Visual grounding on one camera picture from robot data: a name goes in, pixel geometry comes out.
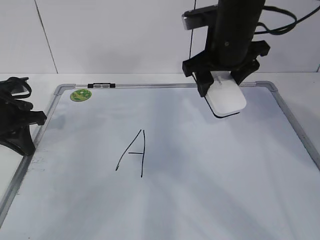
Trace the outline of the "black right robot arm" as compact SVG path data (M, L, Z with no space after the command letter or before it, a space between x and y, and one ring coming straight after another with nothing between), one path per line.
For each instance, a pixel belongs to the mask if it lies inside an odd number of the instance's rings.
M270 50L266 41L253 41L264 5L263 0L220 0L182 14L186 30L208 27L204 50L182 63L184 75L195 76L201 97L214 83L212 72L227 71L240 85L259 69L257 57Z

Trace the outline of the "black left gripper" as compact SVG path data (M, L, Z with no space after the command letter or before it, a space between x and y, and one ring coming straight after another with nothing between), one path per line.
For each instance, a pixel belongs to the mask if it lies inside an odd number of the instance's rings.
M30 97L32 89L22 86L27 94L13 96L17 89L13 86L0 87L0 144L22 156L35 152L30 125L42 126L47 120L43 111L33 111L33 104L24 101Z

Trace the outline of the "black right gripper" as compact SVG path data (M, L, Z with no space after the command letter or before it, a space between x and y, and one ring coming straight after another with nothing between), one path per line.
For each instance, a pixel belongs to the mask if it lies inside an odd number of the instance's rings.
M186 77L193 75L198 93L205 97L214 83L210 71L229 71L239 86L249 75L260 68L257 57L267 56L270 46L264 40L252 41L247 48L230 50L227 47L212 52L207 49L182 62Z

